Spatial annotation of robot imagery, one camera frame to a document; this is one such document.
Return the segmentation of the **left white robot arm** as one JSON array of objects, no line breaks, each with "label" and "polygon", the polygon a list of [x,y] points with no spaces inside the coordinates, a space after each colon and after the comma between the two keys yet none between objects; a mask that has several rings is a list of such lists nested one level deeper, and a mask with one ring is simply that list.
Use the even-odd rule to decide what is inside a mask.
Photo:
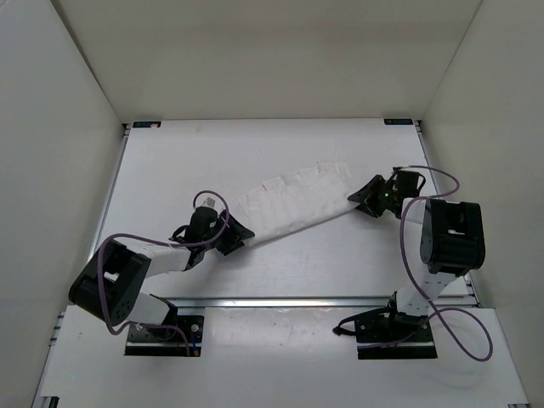
[{"label": "left white robot arm", "polygon": [[101,319],[110,329],[134,324],[150,328],[159,338],[178,327],[177,308],[163,297],[141,292],[145,279],[199,264],[206,252],[224,256],[255,237],[227,211],[200,206],[187,225],[168,242],[115,234],[105,240],[69,290],[69,301]]}]

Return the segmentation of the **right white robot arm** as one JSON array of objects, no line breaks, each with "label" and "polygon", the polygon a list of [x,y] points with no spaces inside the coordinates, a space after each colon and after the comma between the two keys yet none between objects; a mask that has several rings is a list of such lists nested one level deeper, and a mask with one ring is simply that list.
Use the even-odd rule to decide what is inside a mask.
[{"label": "right white robot arm", "polygon": [[442,195],[423,196],[426,177],[418,167],[395,167],[389,178],[374,176],[348,200],[372,218],[390,211],[399,221],[403,265],[408,264],[404,227],[411,221],[422,226],[420,259],[426,270],[409,273],[411,284],[392,295],[381,319],[385,337],[400,340],[428,316],[430,303],[456,279],[485,260],[485,235],[478,203],[446,201]]}]

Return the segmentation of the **white pleated skirt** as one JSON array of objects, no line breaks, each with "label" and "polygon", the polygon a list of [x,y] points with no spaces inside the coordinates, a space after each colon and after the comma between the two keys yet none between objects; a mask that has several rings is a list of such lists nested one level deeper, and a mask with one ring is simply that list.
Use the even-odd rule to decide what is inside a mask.
[{"label": "white pleated skirt", "polygon": [[229,204],[230,215],[253,232],[249,247],[343,215],[355,204],[349,166],[319,162],[262,182]]}]

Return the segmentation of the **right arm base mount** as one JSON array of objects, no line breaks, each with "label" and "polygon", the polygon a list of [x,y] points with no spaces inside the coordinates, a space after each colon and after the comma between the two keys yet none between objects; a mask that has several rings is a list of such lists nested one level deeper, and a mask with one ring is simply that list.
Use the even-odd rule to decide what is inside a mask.
[{"label": "right arm base mount", "polygon": [[355,337],[358,360],[432,360],[438,358],[428,319],[405,318],[391,306],[341,320],[332,332]]}]

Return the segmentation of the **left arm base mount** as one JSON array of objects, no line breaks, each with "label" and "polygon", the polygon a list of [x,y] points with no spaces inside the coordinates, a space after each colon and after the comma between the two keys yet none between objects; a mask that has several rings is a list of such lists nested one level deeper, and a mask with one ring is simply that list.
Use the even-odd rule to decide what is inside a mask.
[{"label": "left arm base mount", "polygon": [[124,354],[126,356],[188,357],[201,356],[205,316],[203,314],[179,314],[176,330],[137,329],[131,327],[127,333]]}]

